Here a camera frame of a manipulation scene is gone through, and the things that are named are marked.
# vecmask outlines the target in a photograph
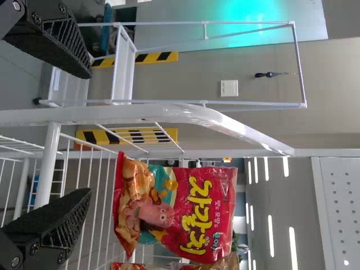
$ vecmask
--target ceiling light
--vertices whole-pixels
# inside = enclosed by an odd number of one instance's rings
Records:
[[[264,157],[264,166],[265,166],[265,180],[269,181],[269,164],[267,157]]]
[[[269,223],[269,243],[270,243],[270,256],[274,258],[274,234],[272,229],[272,217],[268,216]]]
[[[258,159],[254,158],[254,169],[255,169],[255,183],[259,183],[259,175],[258,175]]]
[[[287,159],[287,156],[284,156],[282,158],[282,164],[283,164],[283,174],[285,177],[289,176],[289,161]]]
[[[246,224],[249,224],[249,204],[246,203]]]
[[[295,230],[292,227],[289,227],[289,236],[292,270],[298,270],[298,255],[296,253]]]
[[[249,174],[249,185],[251,185],[253,180],[251,179],[251,162],[250,161],[247,162],[247,173]]]
[[[251,216],[251,230],[254,230],[254,208],[250,206],[250,216]]]

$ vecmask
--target white wire frame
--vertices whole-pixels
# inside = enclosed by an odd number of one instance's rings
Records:
[[[208,26],[216,24],[235,24],[235,25],[273,25],[267,26],[260,29],[254,29],[249,31],[241,31],[231,34],[223,34],[216,36],[208,36]],[[136,25],[187,25],[194,27],[194,25],[201,25],[204,30],[204,34],[201,38],[187,40],[176,44],[166,44],[163,46],[157,46],[147,49],[136,49],[134,43],[131,41],[127,34],[124,26],[136,26]],[[268,111],[268,110],[288,110],[288,109],[305,109],[307,108],[307,99],[305,95],[304,79],[302,72],[302,65],[300,60],[298,38],[296,34],[296,27],[294,21],[175,21],[175,22],[101,22],[101,23],[85,23],[79,24],[80,27],[91,27],[91,26],[113,26],[119,29],[118,40],[124,41],[123,43],[118,42],[116,44],[116,54],[106,55],[101,57],[92,57],[94,60],[100,60],[110,57],[115,57],[115,68],[112,81],[112,94],[108,100],[40,100],[40,103],[53,106],[83,106],[83,104],[112,104],[112,105],[123,105],[123,104],[150,104],[150,103],[163,103],[163,104],[200,104],[200,105],[235,105],[233,108],[223,107],[217,108],[220,112],[234,112],[234,111]],[[256,102],[256,101],[223,101],[223,100],[135,100],[132,99],[132,86],[133,86],[133,73],[134,73],[134,57],[135,53],[149,53],[153,51],[161,51],[179,44],[197,43],[201,41],[209,41],[212,39],[234,37],[237,35],[244,35],[256,32],[270,31],[281,28],[291,28],[293,42],[295,46],[296,64],[299,74],[301,102]],[[123,55],[120,53],[120,46],[125,47]]]
[[[6,222],[17,219],[23,212],[24,200],[26,198],[26,182],[28,180],[29,173],[29,158],[20,159],[11,159],[0,156],[0,188],[1,190],[7,190],[6,200],[4,206],[1,205],[0,213],[1,217],[1,227],[5,225]],[[16,185],[14,186],[14,173],[20,170],[19,166],[22,166],[20,183],[15,179]],[[7,177],[8,183],[4,182],[4,178]],[[9,200],[11,197],[16,195],[16,205],[9,209]],[[9,210],[13,216],[7,216]]]
[[[0,135],[0,149],[35,156],[36,152],[44,150],[44,146]]]

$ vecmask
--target metal pipe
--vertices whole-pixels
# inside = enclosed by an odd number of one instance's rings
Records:
[[[111,150],[109,150],[107,148],[101,147],[99,145],[94,145],[93,143],[86,142],[86,141],[83,141],[82,139],[77,139],[75,137],[72,137],[72,136],[69,136],[69,135],[66,135],[66,134],[63,134],[63,133],[60,133],[60,136],[64,137],[64,138],[68,138],[68,139],[73,140],[75,142],[79,142],[80,144],[93,147],[93,148],[98,149],[98,150],[103,150],[103,151],[111,152],[113,154],[117,154],[117,152],[115,152],[115,151],[111,151]]]
[[[39,208],[49,203],[52,178],[54,173],[57,147],[59,145],[61,124],[50,122],[43,153],[41,171],[39,176],[38,190],[34,208]]]
[[[105,206],[106,206],[106,196],[107,196],[107,184],[109,182],[109,170],[110,170],[110,158],[111,153],[109,153],[109,158],[107,159],[107,168],[106,168],[106,180],[105,180],[105,193],[103,195],[103,205],[102,205],[102,217],[101,217],[101,228],[100,228],[100,239],[99,239],[99,246],[97,252],[97,262],[96,267],[99,266],[100,262],[100,251],[101,251],[101,241],[102,241],[102,231],[104,229],[104,219],[105,219]]]
[[[15,164],[16,164],[16,162],[13,161],[13,162],[12,162],[11,177],[10,177],[10,184],[9,184],[9,189],[7,190],[5,208],[4,208],[4,213],[3,213],[2,221],[1,221],[1,228],[4,226],[4,222],[5,222],[6,210],[7,210],[7,205],[8,205],[8,203],[9,203],[10,191],[11,191],[11,186],[12,186],[12,179],[13,179],[13,177],[14,177]]]
[[[0,160],[8,160],[8,161],[16,161],[16,162],[23,162],[22,160],[20,159],[9,159],[7,157],[0,157]]]
[[[60,102],[60,100],[48,100],[49,102]],[[254,105],[254,106],[281,106],[301,107],[303,103],[298,102],[260,102],[260,101],[236,101],[236,100],[63,100],[68,105],[77,105],[84,102],[88,104],[111,102],[133,103],[133,104],[225,104],[225,105]]]
[[[304,78],[303,78],[303,70],[302,70],[302,65],[300,62],[300,52],[299,52],[299,43],[298,43],[298,36],[296,34],[296,29],[295,29],[295,23],[293,23],[291,25],[291,29],[292,29],[292,35],[294,36],[294,44],[295,44],[295,53],[296,53],[296,63],[298,65],[298,70],[299,70],[299,80],[300,80],[300,89],[301,89],[301,97],[303,99],[303,103],[305,108],[308,107],[308,103],[306,101],[306,94],[305,94],[305,87],[304,87]]]
[[[64,160],[64,168],[63,168],[63,173],[62,173],[62,184],[61,184],[60,197],[63,197],[65,194],[66,179],[68,177],[69,152],[70,152],[70,140],[67,141],[66,157]]]
[[[136,249],[134,249],[134,252],[131,255],[131,257],[129,258],[128,262],[135,263],[135,254],[136,254]]]
[[[115,189],[115,182],[116,182],[116,165],[118,163],[118,158],[116,157],[115,159],[115,165],[114,165],[114,176],[112,178],[112,190]],[[107,240],[106,240],[106,253],[105,253],[105,261],[107,262],[107,251],[109,249],[109,241],[110,241],[110,230],[111,230],[111,223],[113,221],[112,219],[112,210],[113,210],[113,200],[114,200],[114,193],[112,192],[111,193],[111,200],[110,200],[110,207],[109,207],[109,211],[110,211],[110,214],[109,214],[109,226],[107,228]]]
[[[101,60],[101,59],[107,59],[107,58],[112,58],[112,57],[115,57],[115,55],[105,55],[105,56],[94,57],[94,58],[93,58],[93,61]]]
[[[96,197],[95,197],[95,205],[94,205],[94,216],[93,216],[93,220],[92,220],[90,250],[89,250],[89,259],[88,259],[88,270],[90,270],[90,266],[91,266],[90,263],[91,263],[91,256],[92,256],[92,245],[93,245],[93,242],[94,242],[94,232],[95,232],[95,224],[96,224],[96,210],[97,210],[97,202],[98,202],[98,197],[99,197],[99,186],[100,186],[100,176],[101,176],[101,164],[102,164],[102,151],[100,152],[99,170],[98,170],[98,175],[97,175]]]
[[[237,32],[237,33],[232,33],[232,34],[216,35],[216,36],[213,36],[213,37],[208,37],[206,40],[219,39],[219,38],[228,38],[228,37],[234,37],[236,35],[245,35],[245,34],[262,32],[262,31],[267,31],[267,30],[275,30],[275,29],[291,27],[291,26],[292,25],[290,25],[290,24],[283,24],[283,25],[277,25],[277,26],[272,26],[272,27],[265,27],[265,28],[261,28],[261,29],[242,31],[242,32]],[[167,45],[157,46],[157,47],[152,47],[152,48],[147,48],[147,49],[138,49],[137,51],[138,51],[138,53],[145,53],[145,52],[151,52],[151,51],[154,51],[154,50],[160,50],[160,49],[165,49],[165,48],[177,46],[179,44],[188,44],[188,43],[193,43],[193,42],[198,42],[198,41],[203,41],[203,40],[204,40],[203,38],[197,38],[197,39],[187,40],[187,41],[184,41],[184,42],[167,44]]]
[[[154,22],[121,22],[122,26],[127,25],[192,25],[192,24],[286,24],[291,25],[292,21],[154,21]]]
[[[208,31],[207,31],[207,29],[206,29],[206,24],[203,24],[203,26],[204,26],[204,40],[207,40],[207,39],[209,39],[209,37],[208,37]]]
[[[149,153],[148,151],[144,150],[144,149],[141,148],[141,147],[138,147],[137,145],[135,145],[134,143],[128,141],[127,139],[124,139],[122,136],[116,134],[115,132],[109,130],[108,128],[105,128],[103,125],[100,125],[100,124],[96,124],[96,125],[97,125],[99,128],[101,128],[101,129],[109,132],[111,135],[115,136],[116,138],[118,138],[118,139],[120,139],[120,140],[123,140],[124,142],[127,142],[128,144],[134,146],[135,148],[138,148],[139,150],[141,150],[141,151],[143,151],[143,152],[145,152],[145,153],[147,153],[147,154]]]
[[[37,163],[38,163],[38,160],[35,159],[33,177],[32,177],[32,179],[31,179],[30,193],[32,193],[32,192],[33,192],[33,189],[34,189],[34,182],[35,182],[35,174],[36,174],[36,165],[37,165]],[[27,213],[30,212],[30,203],[31,203],[31,201],[32,201],[32,195],[30,194],[30,195],[29,195],[29,201],[28,201],[28,209],[26,210]]]
[[[219,111],[220,113],[235,113],[241,111],[274,111],[274,110],[296,110],[296,109],[305,109],[305,104],[300,103],[298,107],[273,107],[273,108],[213,108],[215,111]]]
[[[16,151],[16,152],[22,152],[22,153],[24,153],[24,154],[29,154],[29,155],[35,155],[35,154],[32,153],[32,152],[25,151],[25,150],[21,150],[21,149],[16,149],[16,148],[13,148],[13,147],[8,147],[8,146],[5,146],[5,145],[0,145],[0,148],[4,148],[4,149]]]
[[[172,137],[168,134],[168,132],[166,132],[166,130],[161,126],[159,125],[158,122],[154,122],[154,124],[176,145],[177,148],[180,149],[180,151],[184,154],[185,151],[183,150],[183,148],[180,147],[180,145],[174,140],[172,139]]]
[[[20,217],[21,212],[23,211],[23,204],[24,204],[25,192],[26,192],[26,182],[28,181],[28,174],[29,174],[29,163],[30,163],[29,158],[25,158],[24,163],[22,165],[19,191],[17,192],[15,211],[12,219],[13,221],[18,217]]]

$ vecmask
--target white metal railing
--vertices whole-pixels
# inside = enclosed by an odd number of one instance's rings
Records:
[[[0,135],[0,148],[8,150],[8,151],[16,151],[21,152],[23,154],[35,155],[35,152],[43,151],[44,146],[36,145],[34,143],[20,141],[15,138],[5,137]]]
[[[259,29],[240,31],[237,33],[223,34],[223,35],[208,35],[208,26],[210,25],[273,25]],[[186,40],[184,42],[165,44],[157,47],[136,49],[135,45],[131,41],[128,33],[124,29],[124,26],[137,26],[137,25],[187,25],[193,27],[194,25],[200,25],[203,27],[203,35],[199,38]],[[84,104],[147,104],[147,103],[162,103],[162,104],[220,104],[220,105],[237,105],[234,108],[220,107],[216,108],[218,111],[258,111],[258,110],[288,110],[288,109],[304,109],[307,108],[307,100],[304,89],[304,80],[302,73],[302,66],[300,61],[300,53],[298,46],[298,38],[296,35],[295,22],[293,21],[174,21],[174,22],[101,22],[101,23],[85,23],[79,24],[80,27],[91,26],[113,26],[119,29],[118,41],[116,44],[116,54],[106,55],[101,57],[93,57],[94,60],[106,59],[115,57],[114,75],[112,80],[112,94],[109,100],[77,100],[77,99],[62,99],[62,100],[40,100],[40,103],[47,106],[53,106],[53,104],[62,104],[62,106],[84,106]],[[251,34],[256,32],[270,31],[281,28],[291,28],[293,42],[295,46],[296,64],[298,68],[298,76],[300,83],[301,102],[257,102],[257,101],[224,101],[224,100],[135,100],[132,99],[132,85],[133,85],[133,72],[135,53],[149,53],[154,51],[161,51],[163,49],[169,49],[179,44],[197,43],[201,41],[209,41],[213,39],[221,39],[234,37],[238,35]],[[125,51],[120,53],[120,47],[124,47]]]

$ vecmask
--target red snack bag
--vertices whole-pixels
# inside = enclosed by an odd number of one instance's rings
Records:
[[[113,213],[115,233],[127,256],[145,234],[196,262],[212,263],[227,256],[237,168],[159,167],[119,154]]]
[[[146,268],[136,263],[112,263],[110,270],[146,270]]]

